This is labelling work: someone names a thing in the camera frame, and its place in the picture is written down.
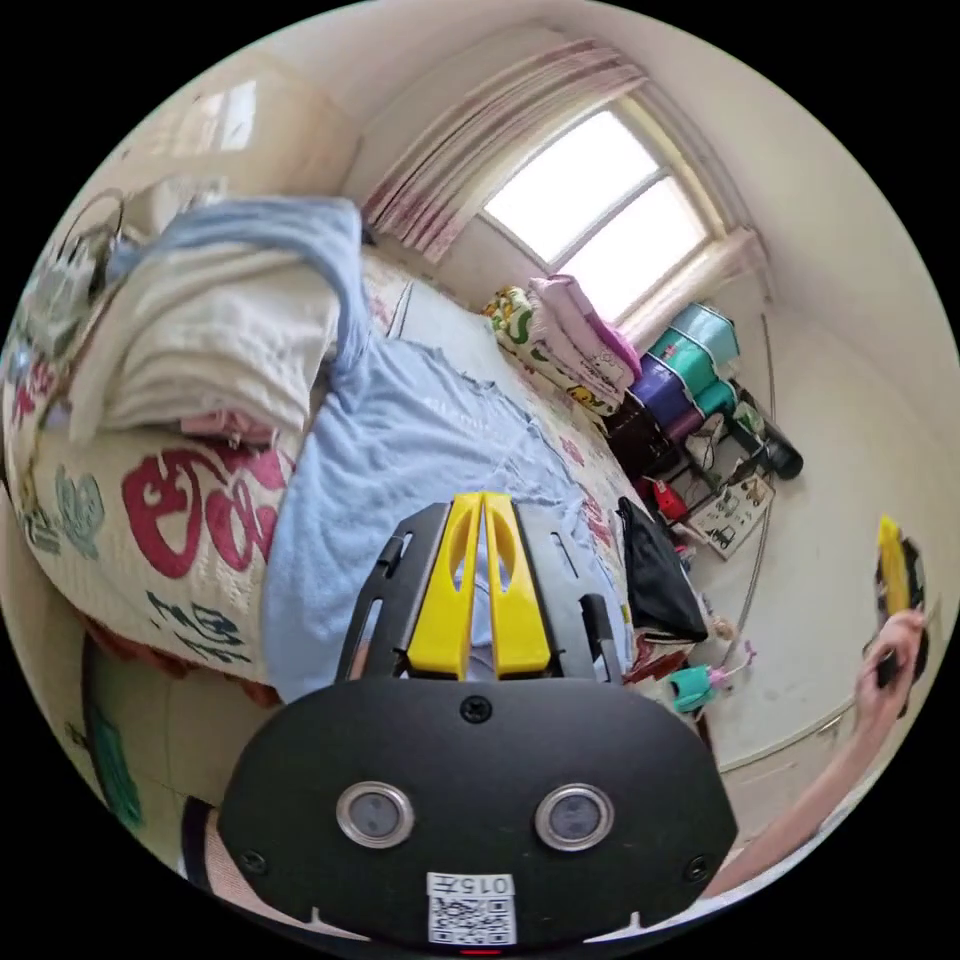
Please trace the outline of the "person's right hand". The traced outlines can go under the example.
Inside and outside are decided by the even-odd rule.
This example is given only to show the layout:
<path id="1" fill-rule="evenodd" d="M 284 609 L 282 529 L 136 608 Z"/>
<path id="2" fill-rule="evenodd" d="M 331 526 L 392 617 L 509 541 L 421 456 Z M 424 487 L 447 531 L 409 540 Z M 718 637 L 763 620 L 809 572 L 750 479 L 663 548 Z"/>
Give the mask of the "person's right hand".
<path id="1" fill-rule="evenodd" d="M 855 743 L 875 751 L 904 711 L 927 626 L 911 608 L 889 617 L 869 645 L 855 692 Z"/>

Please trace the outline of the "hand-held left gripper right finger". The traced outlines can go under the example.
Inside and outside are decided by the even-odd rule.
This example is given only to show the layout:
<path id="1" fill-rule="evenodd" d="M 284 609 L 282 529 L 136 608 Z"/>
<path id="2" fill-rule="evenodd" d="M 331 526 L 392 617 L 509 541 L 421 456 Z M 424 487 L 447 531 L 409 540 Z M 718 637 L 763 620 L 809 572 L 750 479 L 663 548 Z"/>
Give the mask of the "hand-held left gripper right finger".
<path id="1" fill-rule="evenodd" d="M 493 669 L 499 680 L 544 673 L 552 651 L 520 520 L 507 494 L 482 495 Z"/>

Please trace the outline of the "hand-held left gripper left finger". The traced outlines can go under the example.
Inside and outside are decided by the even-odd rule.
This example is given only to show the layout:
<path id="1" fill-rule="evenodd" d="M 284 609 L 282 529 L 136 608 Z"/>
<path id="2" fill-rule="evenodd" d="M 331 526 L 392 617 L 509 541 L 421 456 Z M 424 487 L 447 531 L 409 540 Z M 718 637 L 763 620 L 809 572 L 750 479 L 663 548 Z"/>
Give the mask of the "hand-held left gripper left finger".
<path id="1" fill-rule="evenodd" d="M 415 674 L 467 676 L 481 517 L 480 493 L 454 497 L 407 647 Z"/>

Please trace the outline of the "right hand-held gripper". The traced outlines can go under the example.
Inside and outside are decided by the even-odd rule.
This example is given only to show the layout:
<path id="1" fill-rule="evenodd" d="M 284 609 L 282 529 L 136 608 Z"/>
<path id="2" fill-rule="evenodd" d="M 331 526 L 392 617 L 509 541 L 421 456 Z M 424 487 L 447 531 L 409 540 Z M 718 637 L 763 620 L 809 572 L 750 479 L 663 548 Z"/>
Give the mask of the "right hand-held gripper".
<path id="1" fill-rule="evenodd" d="M 920 550 L 888 515 L 882 515 L 877 532 L 877 560 L 874 573 L 877 627 L 893 615 L 926 607 L 926 577 Z M 925 672 L 929 654 L 929 633 L 924 627 L 914 665 L 912 685 Z M 891 684 L 900 672 L 895 652 L 887 652 L 876 668 L 879 689 Z"/>

